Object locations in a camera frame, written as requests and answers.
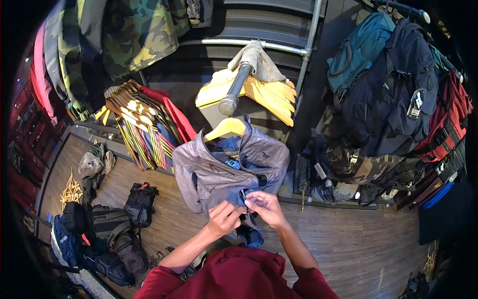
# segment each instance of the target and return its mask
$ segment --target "blue bag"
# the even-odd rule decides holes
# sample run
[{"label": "blue bag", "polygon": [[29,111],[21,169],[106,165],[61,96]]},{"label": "blue bag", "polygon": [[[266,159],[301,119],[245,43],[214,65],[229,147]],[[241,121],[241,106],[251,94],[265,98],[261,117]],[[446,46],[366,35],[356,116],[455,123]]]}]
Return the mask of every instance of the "blue bag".
[{"label": "blue bag", "polygon": [[78,266],[78,258],[83,256],[83,246],[79,237],[66,230],[63,225],[63,215],[56,215],[53,228],[56,242],[60,248],[62,258],[70,267]]},{"label": "blue bag", "polygon": [[327,59],[327,78],[331,89],[339,97],[361,71],[372,66],[393,29],[395,24],[387,14],[374,12],[342,42],[335,57]]},{"label": "blue bag", "polygon": [[403,155],[428,135],[438,80],[425,30],[401,19],[373,65],[334,107],[368,157]]}]

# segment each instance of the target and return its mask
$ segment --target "yellow hanger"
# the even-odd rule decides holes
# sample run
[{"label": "yellow hanger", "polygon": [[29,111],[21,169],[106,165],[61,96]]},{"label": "yellow hanger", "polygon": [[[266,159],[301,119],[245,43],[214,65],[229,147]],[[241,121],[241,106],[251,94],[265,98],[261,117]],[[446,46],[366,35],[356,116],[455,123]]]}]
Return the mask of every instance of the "yellow hanger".
[{"label": "yellow hanger", "polygon": [[272,114],[277,116],[277,118],[280,119],[283,123],[291,127],[294,126],[294,122],[291,119],[291,112],[289,110],[287,110],[280,104],[277,104],[277,102],[267,97],[264,97],[261,94],[261,92],[256,88],[255,85],[252,85],[251,83],[248,83],[247,81],[244,83],[243,88],[248,97],[258,102],[265,109],[269,110]]},{"label": "yellow hanger", "polygon": [[262,84],[260,84],[259,80],[249,77],[247,78],[246,82],[244,82],[244,85],[246,84],[254,85],[254,87],[261,93],[263,97],[277,103],[277,105],[279,105],[280,110],[282,110],[282,108],[285,108],[291,112],[295,111],[294,107],[290,104],[287,98],[282,95],[277,95],[277,93],[274,93],[268,88],[264,87]]},{"label": "yellow hanger", "polygon": [[[199,91],[196,107],[218,103],[227,95],[233,82],[232,72],[227,69],[214,73],[211,82]],[[285,124],[293,126],[291,115],[295,109],[290,102],[295,102],[296,92],[292,82],[261,82],[249,76],[239,93],[239,96],[243,95],[262,105]]]},{"label": "yellow hanger", "polygon": [[[215,82],[215,83],[211,82],[211,84],[202,87],[197,94],[196,107],[211,105],[220,101],[223,97],[225,97],[225,95],[227,95],[227,92],[229,91],[229,88],[231,87],[232,82],[234,82],[233,79],[230,79],[229,81],[222,81],[222,82]],[[276,101],[278,105],[281,105],[287,110],[294,112],[294,107],[289,103],[291,101],[291,98],[294,100],[294,97],[292,95],[290,95],[289,99],[287,99],[286,96],[279,95],[277,92],[274,92],[270,88],[267,88],[264,85],[262,85],[261,81],[258,81],[252,77],[249,77],[246,82],[250,82],[251,84],[255,85],[256,89],[259,90],[260,93],[263,93],[262,97],[267,97],[268,99],[272,101]],[[277,82],[277,83],[280,85],[286,86],[283,83],[280,83],[280,82]],[[244,96],[244,95],[247,95],[254,100],[254,96],[252,94],[246,94],[246,91],[243,87],[241,92],[239,93],[239,96]]]},{"label": "yellow hanger", "polygon": [[282,82],[263,82],[259,80],[257,81],[259,84],[267,88],[270,92],[273,92],[278,96],[284,96],[290,102],[295,103],[295,96],[297,96],[297,93],[295,92],[295,89],[291,88],[287,84]]},{"label": "yellow hanger", "polygon": [[243,122],[237,118],[226,118],[223,119],[214,130],[204,136],[204,142],[211,141],[228,133],[236,133],[242,136],[245,131],[246,125]]}]

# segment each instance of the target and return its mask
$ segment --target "beige cloth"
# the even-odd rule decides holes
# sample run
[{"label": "beige cloth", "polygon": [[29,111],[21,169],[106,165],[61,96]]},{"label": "beige cloth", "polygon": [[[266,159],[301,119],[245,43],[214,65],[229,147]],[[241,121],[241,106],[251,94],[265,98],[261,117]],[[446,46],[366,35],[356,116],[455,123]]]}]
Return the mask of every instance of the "beige cloth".
[{"label": "beige cloth", "polygon": [[103,169],[103,162],[92,153],[85,153],[78,166],[80,178],[94,177]]},{"label": "beige cloth", "polygon": [[116,163],[116,158],[112,151],[107,151],[105,154],[105,167],[103,168],[103,173],[108,174]]}]

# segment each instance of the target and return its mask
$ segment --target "wooden floor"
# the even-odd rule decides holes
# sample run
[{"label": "wooden floor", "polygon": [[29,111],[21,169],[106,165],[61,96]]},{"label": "wooden floor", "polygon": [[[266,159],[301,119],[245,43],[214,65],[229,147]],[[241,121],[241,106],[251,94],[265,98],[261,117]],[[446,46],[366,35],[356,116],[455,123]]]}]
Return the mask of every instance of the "wooden floor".
[{"label": "wooden floor", "polygon": [[[84,141],[69,137],[46,186],[42,218],[46,218],[48,212],[53,215],[62,212],[60,194],[65,189],[71,167],[79,182],[78,164],[88,147]],[[159,190],[152,224],[141,231],[143,247],[149,255],[164,251],[167,246],[178,246],[207,223],[204,215],[194,214],[185,206],[174,177],[157,171],[142,173],[133,163],[121,158],[105,177],[92,204],[123,207],[135,182],[149,182]],[[287,203],[282,204],[282,209],[317,259],[329,285],[343,299],[397,298],[410,272],[422,269],[426,261],[428,247],[418,245],[416,212],[394,212],[392,208],[360,211],[306,206],[300,213],[300,206]],[[265,239],[262,249],[286,257],[277,234],[259,222]],[[39,236],[44,240],[49,237],[49,231],[42,225]],[[288,260],[284,278],[290,286],[297,279]],[[110,284],[125,298],[132,298],[137,290]]]}]

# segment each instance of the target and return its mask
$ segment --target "red shirt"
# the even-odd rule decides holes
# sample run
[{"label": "red shirt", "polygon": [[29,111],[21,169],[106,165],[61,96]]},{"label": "red shirt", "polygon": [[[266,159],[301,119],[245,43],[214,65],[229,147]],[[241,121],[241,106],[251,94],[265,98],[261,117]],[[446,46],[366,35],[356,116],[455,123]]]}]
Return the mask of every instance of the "red shirt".
[{"label": "red shirt", "polygon": [[213,253],[186,282],[166,267],[149,272],[136,299],[149,298],[317,298],[337,299],[318,269],[309,269],[287,286],[285,259],[279,254],[243,247]]}]

